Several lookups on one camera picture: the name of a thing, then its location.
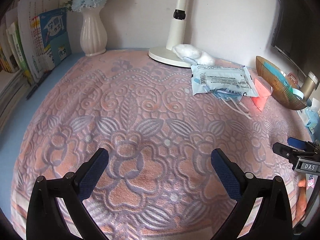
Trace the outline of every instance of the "pink sponge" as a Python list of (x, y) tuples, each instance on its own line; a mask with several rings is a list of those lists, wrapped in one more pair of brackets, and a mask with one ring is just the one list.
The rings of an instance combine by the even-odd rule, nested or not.
[(254, 85), (259, 93), (259, 97), (251, 98), (251, 100), (260, 111), (263, 111), (268, 97), (271, 96), (272, 88), (261, 77), (254, 80)]

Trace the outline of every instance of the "book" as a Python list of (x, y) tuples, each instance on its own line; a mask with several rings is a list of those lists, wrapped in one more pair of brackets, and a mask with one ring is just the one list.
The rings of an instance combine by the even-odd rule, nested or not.
[(37, 60), (39, 61), (39, 65), (45, 71), (45, 65), (44, 65), (43, 58), (42, 58), (42, 55), (40, 52), (39, 39), (38, 39), (36, 28), (37, 28), (36, 27), (36, 18), (34, 17), (31, 20), (32, 42), (33, 42), (33, 45), (35, 46), (36, 57), (37, 57)]
[(6, 122), (9, 120), (9, 117), (11, 116), (14, 108), (28, 91), (28, 88), (29, 86), (27, 85), (27, 82), (23, 83), (17, 90), (17, 92), (13, 95), (9, 103), (6, 105), (6, 108), (0, 116), (0, 133), (2, 132)]
[(13, 41), (12, 35), (10, 35), (9, 31), (8, 31), (8, 28), (14, 22), (18, 22), (18, 11), (17, 11), (17, 8), (14, 8), (14, 9), (9, 10), (9, 11), (6, 12), (6, 14), (5, 14), (5, 24), (7, 26), (7, 29), (6, 29), (5, 32), (7, 34), (9, 46), (10, 46), (10, 49), (11, 49), (11, 51), (13, 53), (14, 59), (16, 60), (19, 68), (21, 69), (21, 63), (20, 63), (17, 51), (16, 51), (15, 46), (14, 46), (14, 41)]
[(12, 51), (12, 53), (13, 53), (14, 59), (15, 59), (15, 61), (17, 62), (18, 67), (21, 69), (20, 60), (19, 60), (17, 51), (16, 51), (15, 46), (14, 46), (13, 38), (12, 38), (12, 36), (9, 34), (8, 29), (6, 29), (5, 32), (6, 32), (6, 34), (7, 34), (9, 46), (10, 46), (10, 49), (11, 49), (11, 51)]
[(19, 70), (16, 73), (8, 73), (4, 71), (0, 74), (0, 99), (7, 92), (10, 86), (22, 76), (22, 71)]
[(9, 77), (10, 81), (0, 93), (0, 116), (2, 115), (2, 112), (5, 110), (13, 95), (18, 91), (21, 85), (26, 82), (21, 71), (16, 73), (17, 75), (15, 75), (15, 73), (11, 73), (11, 76)]
[(1, 62), (1, 60), (0, 60), (0, 71), (1, 71), (1, 70), (4, 70), (4, 67), (3, 67), (2, 62)]
[(2, 47), (3, 54), (6, 58), (7, 65), (10, 69), (10, 72), (15, 73), (19, 70), (19, 66), (10, 48), (6, 30), (7, 30), (7, 26), (5, 24), (5, 21), (3, 20), (1, 21), (1, 25), (0, 25), (0, 44)]
[(40, 24), (40, 17), (36, 17), (36, 26), (37, 26), (37, 34), (39, 37), (39, 46), (41, 49), (41, 53), (44, 55), (44, 60), (47, 64), (47, 70), (53, 70), (55, 67), (53, 55), (51, 51), (51, 46), (44, 47), (43, 39), (42, 39), (42, 33), (41, 33), (41, 24)]
[(0, 44), (0, 60), (1, 60), (2, 65), (4, 66), (4, 70), (9, 72), (9, 73), (12, 73), (11, 69), (9, 67), (9, 64), (7, 62), (7, 59), (6, 59), (6, 57), (5, 57), (4, 53), (3, 53), (1, 44)]
[(51, 50), (54, 65), (71, 54), (67, 32), (67, 8), (59, 8), (39, 14), (41, 38), (47, 54)]
[(30, 85), (32, 85), (34, 83), (34, 79), (31, 75), (26, 57), (24, 55), (23, 47), (22, 47), (21, 40), (20, 40), (18, 22), (12, 23), (10, 25), (10, 27), (7, 29), (7, 31), (9, 33), (9, 35), (12, 37), (14, 47), (16, 49), (23, 74), (28, 79), (28, 83)]
[(43, 75), (45, 66), (41, 64), (37, 53), (35, 32), (32, 27), (33, 19), (39, 14), (58, 8), (59, 0), (20, 0), (18, 3), (18, 24), (21, 43), (31, 74), (38, 82)]

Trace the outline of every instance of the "workbook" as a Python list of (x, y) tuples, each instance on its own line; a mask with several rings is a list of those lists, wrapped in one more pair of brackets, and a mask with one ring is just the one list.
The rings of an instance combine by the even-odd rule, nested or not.
[(33, 77), (28, 67), (26, 57), (24, 55), (23, 47), (20, 40), (20, 33), (18, 22), (13, 22), (7, 29), (8, 40), (12, 51), (17, 55), (17, 62), (22, 69), (24, 76), (28, 79), (28, 83), (32, 85), (34, 83)]
[(59, 7), (59, 0), (20, 0), (18, 3), (18, 23), (24, 54), (35, 82), (45, 71), (52, 69), (44, 60), (38, 45), (38, 33), (35, 31), (35, 17)]
[(59, 8), (39, 14), (37, 22), (40, 48), (44, 49), (48, 64), (57, 66), (71, 54), (67, 32), (67, 8)]

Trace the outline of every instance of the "hand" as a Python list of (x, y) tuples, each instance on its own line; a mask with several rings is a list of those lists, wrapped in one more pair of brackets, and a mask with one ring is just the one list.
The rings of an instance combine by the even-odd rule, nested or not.
[(296, 207), (296, 217), (292, 222), (293, 226), (295, 226), (300, 221), (300, 219), (304, 216), (305, 210), (307, 207), (307, 195), (306, 195), (307, 180), (306, 180), (306, 178), (299, 181), (298, 186), (300, 187), (300, 194), (299, 194), (299, 199), (298, 199), (297, 207)]

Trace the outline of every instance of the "blue gripper pad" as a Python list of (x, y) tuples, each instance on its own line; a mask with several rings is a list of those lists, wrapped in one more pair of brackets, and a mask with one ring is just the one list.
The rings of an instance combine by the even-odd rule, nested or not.
[(231, 199), (239, 202), (242, 197), (241, 186), (237, 177), (231, 171), (230, 164), (232, 165), (233, 163), (228, 159), (228, 157), (225, 156), (222, 150), (215, 149), (211, 153), (211, 165), (216, 171), (225, 190)]
[(296, 138), (292, 138), (292, 137), (288, 138), (288, 144), (300, 150), (304, 150), (304, 151), (307, 150), (306, 142), (300, 141)]
[(100, 148), (88, 162), (80, 166), (76, 172), (75, 184), (78, 186), (77, 195), (81, 201), (91, 196), (108, 163), (108, 151)]

